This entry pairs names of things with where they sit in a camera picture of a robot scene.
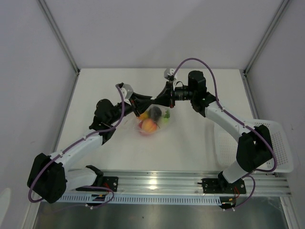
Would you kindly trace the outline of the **orange peach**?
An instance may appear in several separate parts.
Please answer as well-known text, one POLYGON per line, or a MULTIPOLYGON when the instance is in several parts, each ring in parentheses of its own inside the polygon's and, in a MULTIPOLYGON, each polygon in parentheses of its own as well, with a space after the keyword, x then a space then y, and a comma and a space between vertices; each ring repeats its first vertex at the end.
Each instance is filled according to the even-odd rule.
POLYGON ((157 124, 150 118, 143 120, 141 129, 146 133, 153 133, 157 130, 157 124))

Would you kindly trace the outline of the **clear zip top bag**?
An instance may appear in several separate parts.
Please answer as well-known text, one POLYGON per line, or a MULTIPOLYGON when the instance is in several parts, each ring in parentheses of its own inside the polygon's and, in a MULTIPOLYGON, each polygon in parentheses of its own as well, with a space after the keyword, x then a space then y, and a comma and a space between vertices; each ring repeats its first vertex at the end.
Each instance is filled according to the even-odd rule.
POLYGON ((172 121, 169 107, 152 104, 139 116, 136 116, 133 111, 127 114, 121 129, 142 136, 150 136, 166 129, 172 121))

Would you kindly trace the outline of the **dark purple fruit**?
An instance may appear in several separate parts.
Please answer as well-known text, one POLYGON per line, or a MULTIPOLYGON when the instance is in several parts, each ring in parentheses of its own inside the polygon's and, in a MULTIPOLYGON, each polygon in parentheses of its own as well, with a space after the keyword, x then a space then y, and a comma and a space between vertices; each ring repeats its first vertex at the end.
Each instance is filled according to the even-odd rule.
POLYGON ((162 111, 159 107, 153 106, 148 110, 149 118, 157 122, 162 117, 162 111))

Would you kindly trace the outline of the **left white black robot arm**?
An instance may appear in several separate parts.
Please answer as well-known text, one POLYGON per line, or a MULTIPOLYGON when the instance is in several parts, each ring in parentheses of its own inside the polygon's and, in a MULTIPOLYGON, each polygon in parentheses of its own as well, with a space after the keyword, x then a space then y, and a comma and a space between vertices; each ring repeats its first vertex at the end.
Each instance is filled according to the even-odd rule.
POLYGON ((141 115, 155 99, 120 89, 121 102, 113 105, 110 100, 102 99, 96 104, 93 122, 87 133, 64 150, 44 153, 35 157, 27 181, 28 199, 31 203, 43 200, 52 204, 66 191, 105 191, 114 190, 104 186, 104 173, 95 166, 88 165, 80 170, 71 167, 86 154, 109 141, 123 118, 130 113, 141 115))

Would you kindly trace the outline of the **green orange mango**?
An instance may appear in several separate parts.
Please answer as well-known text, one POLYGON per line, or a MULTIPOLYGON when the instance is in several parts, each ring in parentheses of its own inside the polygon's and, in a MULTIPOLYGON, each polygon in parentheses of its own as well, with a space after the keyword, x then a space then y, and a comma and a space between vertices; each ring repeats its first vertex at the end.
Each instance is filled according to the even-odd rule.
POLYGON ((145 120, 147 118, 149 118, 149 114, 148 111, 145 111, 144 113, 142 113, 139 117, 137 117, 139 120, 145 120))

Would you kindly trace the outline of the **green leafy vegetable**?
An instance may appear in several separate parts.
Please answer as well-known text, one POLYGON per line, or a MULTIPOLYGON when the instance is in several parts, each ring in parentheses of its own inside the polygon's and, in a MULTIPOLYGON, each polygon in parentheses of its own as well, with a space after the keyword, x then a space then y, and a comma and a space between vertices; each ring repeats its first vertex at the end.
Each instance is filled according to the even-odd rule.
POLYGON ((170 114, 170 110, 167 109, 164 113, 164 115, 162 116, 162 122, 163 123, 168 123, 170 120, 171 114, 170 114))

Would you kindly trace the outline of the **red tomato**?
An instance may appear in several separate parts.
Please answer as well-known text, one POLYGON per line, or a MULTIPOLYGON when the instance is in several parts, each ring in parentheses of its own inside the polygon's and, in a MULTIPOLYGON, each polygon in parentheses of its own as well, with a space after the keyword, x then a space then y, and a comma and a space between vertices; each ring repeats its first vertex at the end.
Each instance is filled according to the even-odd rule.
POLYGON ((141 135, 149 135, 149 133, 143 131, 142 129, 139 129, 138 132, 139 132, 139 134, 141 134, 141 135))

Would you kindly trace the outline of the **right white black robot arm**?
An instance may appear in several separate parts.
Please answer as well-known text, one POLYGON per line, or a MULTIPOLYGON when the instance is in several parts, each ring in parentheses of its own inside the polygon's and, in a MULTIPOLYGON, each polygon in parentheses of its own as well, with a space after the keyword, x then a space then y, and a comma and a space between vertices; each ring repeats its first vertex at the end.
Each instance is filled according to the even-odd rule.
POLYGON ((173 108, 177 101, 189 100, 196 112, 218 124, 237 142, 236 160, 218 174, 217 185, 221 192, 229 192, 242 178, 271 159, 274 167, 277 166, 268 127, 250 125, 225 109, 218 97, 207 91, 203 72, 189 72, 188 85, 181 87, 177 86, 174 69, 166 69, 164 77, 167 82, 155 98, 155 104, 173 108))

